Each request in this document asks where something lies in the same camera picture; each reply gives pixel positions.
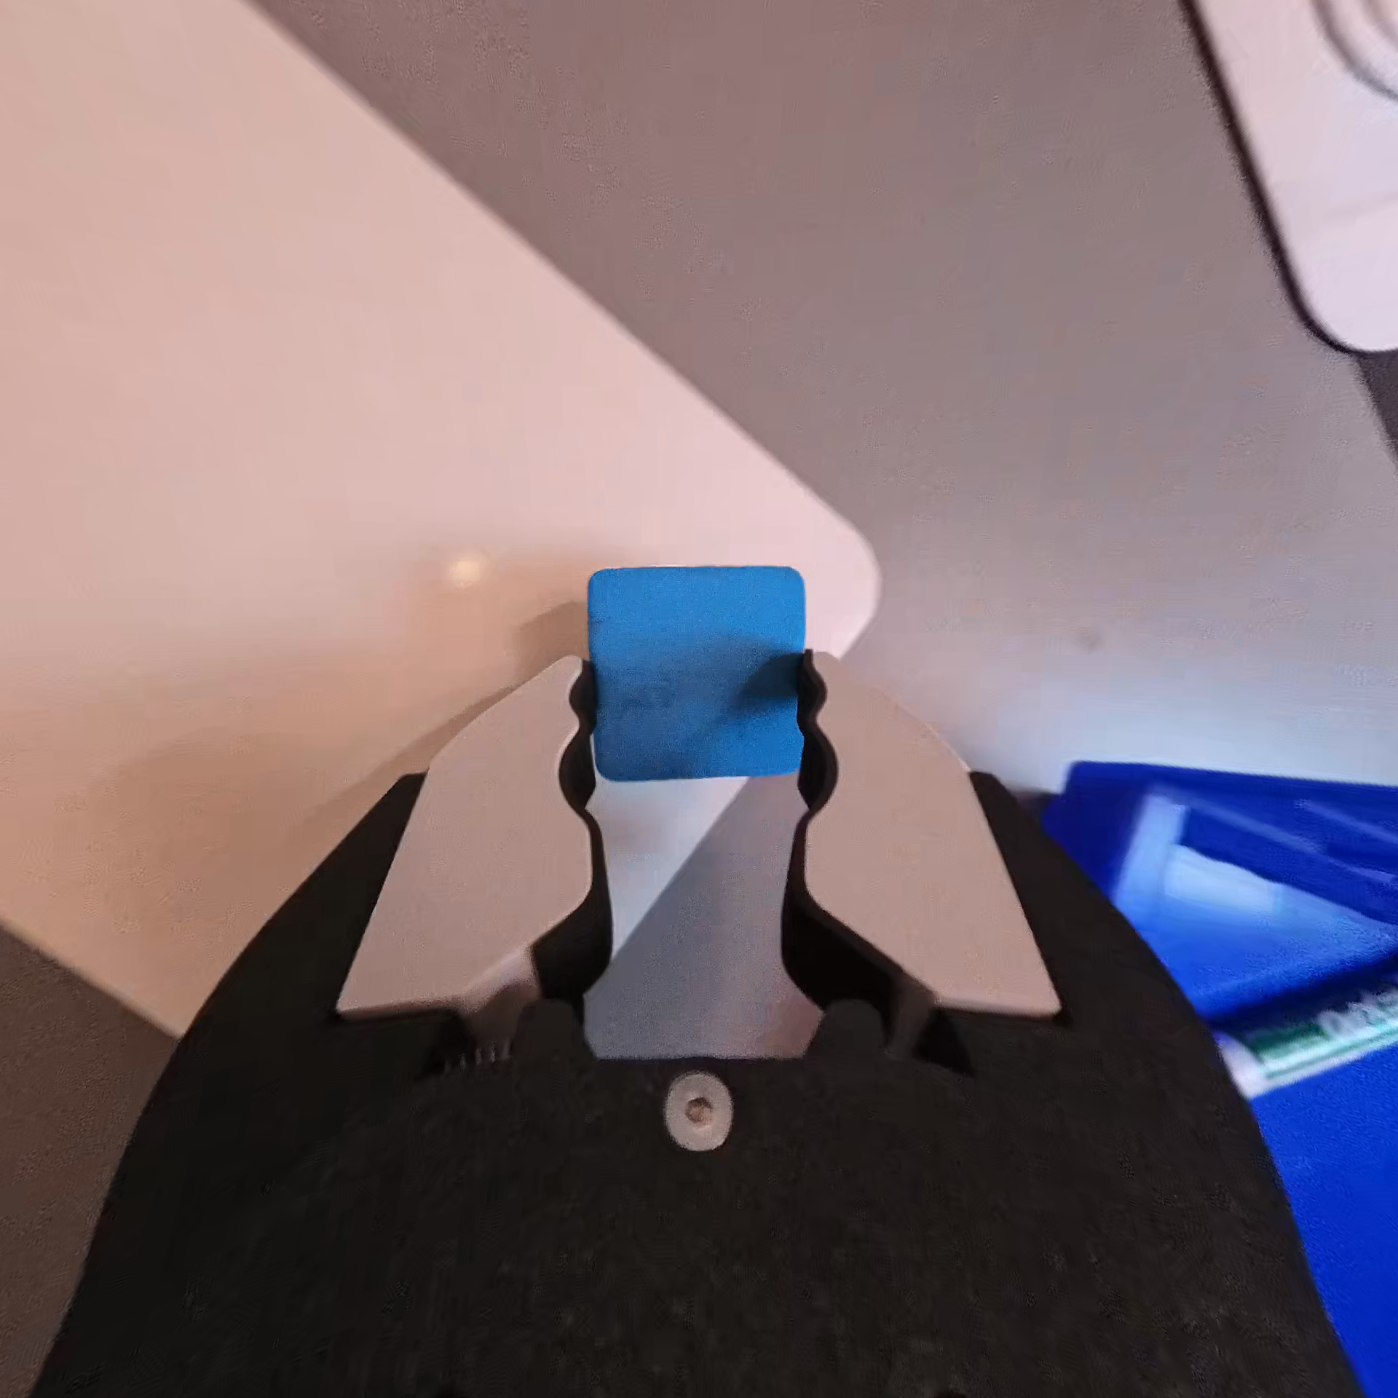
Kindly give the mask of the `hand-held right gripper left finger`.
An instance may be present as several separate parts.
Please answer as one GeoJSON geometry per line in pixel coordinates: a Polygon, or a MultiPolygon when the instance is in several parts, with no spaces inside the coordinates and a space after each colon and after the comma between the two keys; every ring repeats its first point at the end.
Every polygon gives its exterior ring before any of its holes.
{"type": "Polygon", "coordinates": [[[430,760],[336,1002],[354,1021],[444,1011],[482,1057],[526,1009],[574,1009],[607,970],[615,918],[588,805],[596,685],[566,655],[430,760]]]}

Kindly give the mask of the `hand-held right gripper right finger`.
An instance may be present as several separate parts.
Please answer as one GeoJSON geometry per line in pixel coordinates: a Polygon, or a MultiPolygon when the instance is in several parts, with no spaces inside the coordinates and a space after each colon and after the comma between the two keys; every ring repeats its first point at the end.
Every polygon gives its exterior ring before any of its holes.
{"type": "Polygon", "coordinates": [[[805,804],[779,951],[818,1009],[862,1005],[893,1057],[928,1057],[949,1012],[1051,1024],[1062,999],[970,768],[843,661],[798,674],[805,804]]]}

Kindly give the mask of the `blue whiteboard eraser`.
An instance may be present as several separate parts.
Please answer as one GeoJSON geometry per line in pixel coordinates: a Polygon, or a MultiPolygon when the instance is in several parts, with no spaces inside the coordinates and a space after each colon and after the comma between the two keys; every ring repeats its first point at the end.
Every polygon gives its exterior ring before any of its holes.
{"type": "Polygon", "coordinates": [[[797,568],[596,571],[587,642],[599,773],[615,784],[795,773],[805,638],[797,568]]]}

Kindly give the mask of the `white whiteboard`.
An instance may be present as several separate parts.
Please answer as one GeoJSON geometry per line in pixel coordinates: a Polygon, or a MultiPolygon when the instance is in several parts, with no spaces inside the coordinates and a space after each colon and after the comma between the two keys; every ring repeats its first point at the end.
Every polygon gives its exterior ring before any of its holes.
{"type": "Polygon", "coordinates": [[[852,523],[246,3],[3,3],[3,926],[172,1037],[603,568],[852,523]]]}

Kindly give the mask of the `green dry-erase marker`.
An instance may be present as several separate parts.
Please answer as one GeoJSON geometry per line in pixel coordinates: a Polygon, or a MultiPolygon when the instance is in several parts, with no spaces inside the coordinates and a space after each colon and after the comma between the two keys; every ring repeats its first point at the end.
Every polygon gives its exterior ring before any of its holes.
{"type": "Polygon", "coordinates": [[[1236,1089],[1260,1098],[1395,1047],[1395,976],[1315,1002],[1271,1006],[1216,1028],[1213,1037],[1236,1089]]]}

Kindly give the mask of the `blue plastic bin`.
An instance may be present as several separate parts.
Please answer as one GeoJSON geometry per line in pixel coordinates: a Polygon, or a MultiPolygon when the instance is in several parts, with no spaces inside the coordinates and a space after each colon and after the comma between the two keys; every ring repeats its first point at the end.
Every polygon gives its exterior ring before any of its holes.
{"type": "MultiPolygon", "coordinates": [[[[1075,763],[1043,827],[1210,1031],[1395,976],[1395,787],[1075,763]]],[[[1367,1395],[1397,1394],[1397,1044],[1249,1101],[1367,1395]]]]}

